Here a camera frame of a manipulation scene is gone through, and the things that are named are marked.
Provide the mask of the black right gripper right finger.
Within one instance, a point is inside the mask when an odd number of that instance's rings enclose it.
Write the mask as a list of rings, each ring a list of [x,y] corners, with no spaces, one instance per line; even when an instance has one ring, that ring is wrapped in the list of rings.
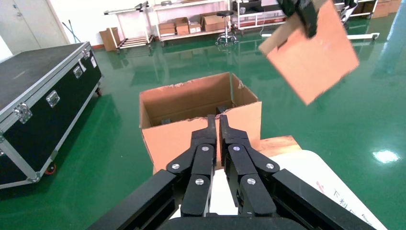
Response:
[[[369,230],[371,226],[250,143],[219,117],[222,166],[243,227],[256,230]]]

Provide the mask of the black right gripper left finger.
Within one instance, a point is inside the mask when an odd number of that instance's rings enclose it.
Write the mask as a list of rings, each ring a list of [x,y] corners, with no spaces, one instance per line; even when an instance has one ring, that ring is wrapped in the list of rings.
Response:
[[[90,230],[190,230],[209,212],[216,166],[215,116],[192,132],[191,145],[118,205]]]

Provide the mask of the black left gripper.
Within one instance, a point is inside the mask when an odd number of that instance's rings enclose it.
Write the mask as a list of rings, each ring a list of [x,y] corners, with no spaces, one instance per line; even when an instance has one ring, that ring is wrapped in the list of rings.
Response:
[[[277,3],[287,17],[298,13],[307,38],[316,35],[318,11],[312,0],[277,0]]]

